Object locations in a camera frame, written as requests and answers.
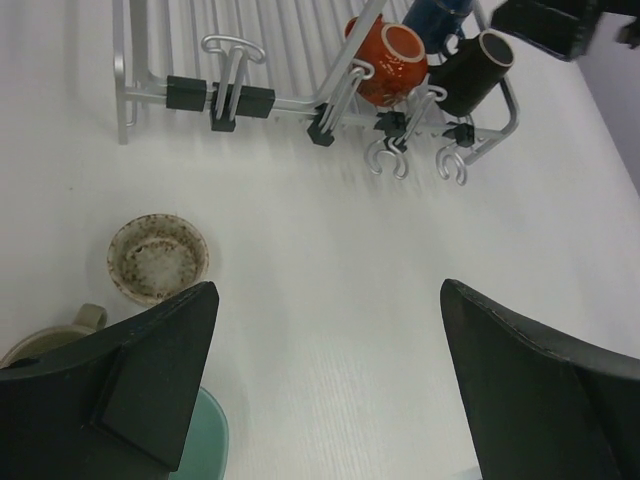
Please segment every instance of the blue mug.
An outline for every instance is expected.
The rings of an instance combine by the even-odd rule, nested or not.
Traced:
[[[427,53],[444,53],[450,35],[464,38],[462,22],[473,9],[473,0],[414,0],[402,21],[422,39]]]

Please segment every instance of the orange mug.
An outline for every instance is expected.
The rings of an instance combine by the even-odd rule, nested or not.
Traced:
[[[349,36],[357,20],[345,28]],[[427,56],[420,37],[409,27],[385,23],[378,15],[355,58],[370,63],[375,74],[364,80],[358,93],[378,107],[393,107],[403,101],[427,76]]]

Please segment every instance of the table surface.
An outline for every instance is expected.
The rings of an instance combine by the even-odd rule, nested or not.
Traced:
[[[575,65],[514,40],[516,133],[464,188],[429,155],[398,182],[368,173],[360,133],[322,149],[291,121],[213,135],[204,115],[151,106],[117,145],[110,4],[49,3],[0,3],[0,350],[84,302],[111,321],[139,312],[107,247],[166,212],[211,250],[221,303],[203,384],[229,419],[229,479],[472,468],[445,278],[640,356],[640,202]]]

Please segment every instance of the teal bowl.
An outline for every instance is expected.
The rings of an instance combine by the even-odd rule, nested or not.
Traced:
[[[229,425],[222,407],[200,387],[184,452],[169,480],[222,480],[229,453]]]

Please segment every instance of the wire rack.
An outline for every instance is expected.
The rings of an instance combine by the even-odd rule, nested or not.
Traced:
[[[128,142],[140,103],[166,103],[167,75],[206,80],[212,85],[208,102],[216,89],[224,90],[217,95],[218,101],[226,98],[225,89],[231,84],[234,98],[242,84],[269,88],[276,96],[271,116],[313,120],[317,107],[326,103],[321,123],[325,130],[373,129],[378,113],[388,109],[376,108],[355,94],[359,82],[373,74],[373,67],[354,61],[354,55],[380,13],[385,21],[400,22],[411,1],[113,0],[119,141]],[[353,17],[358,21],[345,40],[344,27]],[[484,30],[485,19],[477,4],[473,17],[477,28]],[[430,57],[429,63],[441,60]],[[452,125],[467,123],[475,128],[471,147],[445,139],[435,153],[440,176],[450,178],[449,169],[454,167],[457,182],[464,185],[467,168],[517,126],[518,107],[507,78],[500,84],[508,110],[502,128],[478,128],[471,117],[448,117],[435,106],[446,95],[438,90],[425,84],[394,108],[407,115],[410,129],[402,138],[380,139],[366,149],[372,173],[382,173],[377,158],[386,154],[396,159],[396,178],[405,178],[404,150],[416,132],[442,137]],[[212,108],[220,114],[215,102]]]

